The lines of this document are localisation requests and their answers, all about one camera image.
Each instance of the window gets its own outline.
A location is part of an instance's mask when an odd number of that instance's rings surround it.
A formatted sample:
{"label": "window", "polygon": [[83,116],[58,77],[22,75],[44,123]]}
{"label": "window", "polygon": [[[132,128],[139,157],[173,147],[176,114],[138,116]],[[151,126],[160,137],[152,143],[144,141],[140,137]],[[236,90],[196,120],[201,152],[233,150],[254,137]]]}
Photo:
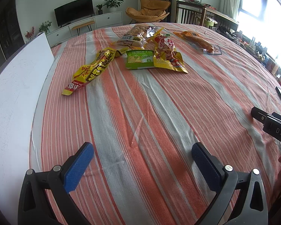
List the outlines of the window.
{"label": "window", "polygon": [[238,30],[268,48],[276,58],[281,52],[281,5],[277,0],[241,0],[236,20]]}

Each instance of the wooden bench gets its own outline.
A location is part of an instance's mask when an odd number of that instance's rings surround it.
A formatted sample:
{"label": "wooden bench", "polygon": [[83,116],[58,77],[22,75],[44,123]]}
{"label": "wooden bench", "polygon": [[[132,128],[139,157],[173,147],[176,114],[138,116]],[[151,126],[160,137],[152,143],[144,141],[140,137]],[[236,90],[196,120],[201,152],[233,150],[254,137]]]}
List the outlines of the wooden bench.
{"label": "wooden bench", "polygon": [[94,23],[95,23],[95,21],[91,20],[91,21],[88,21],[84,24],[77,25],[77,26],[73,27],[72,30],[77,30],[78,35],[80,35],[80,28],[82,28],[84,26],[87,26],[89,31],[93,31],[91,25],[93,25]]}

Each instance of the packaged bread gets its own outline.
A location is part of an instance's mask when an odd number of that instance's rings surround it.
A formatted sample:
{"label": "packaged bread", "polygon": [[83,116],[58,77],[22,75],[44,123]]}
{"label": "packaged bread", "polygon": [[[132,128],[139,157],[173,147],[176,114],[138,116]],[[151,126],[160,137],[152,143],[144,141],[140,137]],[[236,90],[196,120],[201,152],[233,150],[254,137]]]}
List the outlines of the packaged bread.
{"label": "packaged bread", "polygon": [[150,37],[160,33],[163,27],[147,26],[144,24],[135,25],[131,30],[124,34],[113,45],[129,46],[133,49],[144,49]]}
{"label": "packaged bread", "polygon": [[98,77],[108,66],[108,64],[115,58],[122,56],[129,48],[126,47],[121,50],[115,50],[110,47],[100,50],[97,53],[96,59],[87,65],[81,66],[73,75],[72,82],[63,90],[62,95],[70,95],[74,91],[86,86],[93,79]]}
{"label": "packaged bread", "polygon": [[182,33],[174,32],[174,34],[187,42],[196,44],[200,49],[206,50],[208,53],[213,53],[214,51],[213,45],[202,39],[196,32],[184,31]]}
{"label": "packaged bread", "polygon": [[169,37],[159,34],[154,37],[154,42],[153,61],[155,67],[188,73],[184,67],[181,53],[176,51],[174,42]]}

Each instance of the snack bag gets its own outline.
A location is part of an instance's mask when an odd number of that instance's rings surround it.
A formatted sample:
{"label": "snack bag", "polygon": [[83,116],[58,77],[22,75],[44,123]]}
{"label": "snack bag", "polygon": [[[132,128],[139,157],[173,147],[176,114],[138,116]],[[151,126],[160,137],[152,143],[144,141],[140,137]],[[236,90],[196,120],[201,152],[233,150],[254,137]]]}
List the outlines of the snack bag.
{"label": "snack bag", "polygon": [[114,59],[122,56],[129,48],[115,50],[110,47],[105,48],[97,53],[96,59],[91,64],[81,66],[73,75],[72,82],[63,90],[62,95],[70,95],[75,90],[86,86],[90,81],[99,76]]}
{"label": "snack bag", "polygon": [[203,54],[212,55],[212,56],[218,56],[223,54],[219,45],[214,45],[214,44],[211,45],[213,46],[213,52],[209,53],[208,51],[203,50]]}
{"label": "snack bag", "polygon": [[203,51],[208,53],[213,53],[213,45],[209,44],[207,41],[203,40],[199,34],[193,31],[184,31],[182,33],[174,32],[178,37],[186,40],[187,42],[194,43],[198,45],[199,48],[202,48]]}
{"label": "snack bag", "polygon": [[127,51],[127,69],[154,68],[154,51],[132,50]]}
{"label": "snack bag", "polygon": [[154,38],[154,42],[156,52],[153,60],[155,67],[188,73],[184,67],[181,53],[176,52],[174,42],[170,38],[159,34]]}
{"label": "snack bag", "polygon": [[130,46],[135,49],[144,49],[150,37],[157,35],[163,30],[159,26],[147,26],[143,24],[135,25],[118,41],[113,42],[112,45]]}

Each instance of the yellow snack bag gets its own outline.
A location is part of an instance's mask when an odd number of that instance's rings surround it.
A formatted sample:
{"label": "yellow snack bag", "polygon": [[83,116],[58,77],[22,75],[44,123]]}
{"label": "yellow snack bag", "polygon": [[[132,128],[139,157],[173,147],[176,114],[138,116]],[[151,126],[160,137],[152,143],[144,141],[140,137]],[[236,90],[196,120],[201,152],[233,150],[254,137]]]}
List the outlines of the yellow snack bag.
{"label": "yellow snack bag", "polygon": [[181,53],[176,51],[174,42],[170,38],[159,34],[154,38],[154,42],[156,52],[153,61],[155,67],[188,73],[184,67]]}
{"label": "yellow snack bag", "polygon": [[63,90],[62,95],[70,95],[74,91],[81,89],[94,78],[99,76],[115,58],[126,53],[129,47],[115,50],[107,47],[97,53],[96,59],[91,64],[81,66],[73,75],[72,82]]}

